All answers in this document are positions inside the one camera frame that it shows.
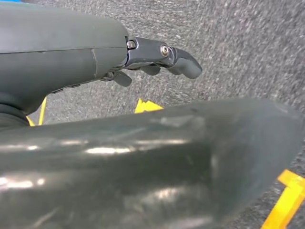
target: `bolt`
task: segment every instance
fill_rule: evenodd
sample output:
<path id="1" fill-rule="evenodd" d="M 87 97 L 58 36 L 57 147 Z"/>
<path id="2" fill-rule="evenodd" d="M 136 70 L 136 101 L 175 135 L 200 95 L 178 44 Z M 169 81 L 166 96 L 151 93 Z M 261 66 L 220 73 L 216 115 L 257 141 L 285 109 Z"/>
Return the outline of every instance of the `bolt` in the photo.
<path id="1" fill-rule="evenodd" d="M 167 57 L 169 54 L 169 48 L 166 44 L 163 44 L 160 46 L 160 52 L 163 56 Z"/>
<path id="2" fill-rule="evenodd" d="M 128 41 L 127 48 L 134 49 L 134 48 L 136 48 L 136 43 L 134 41 Z"/>

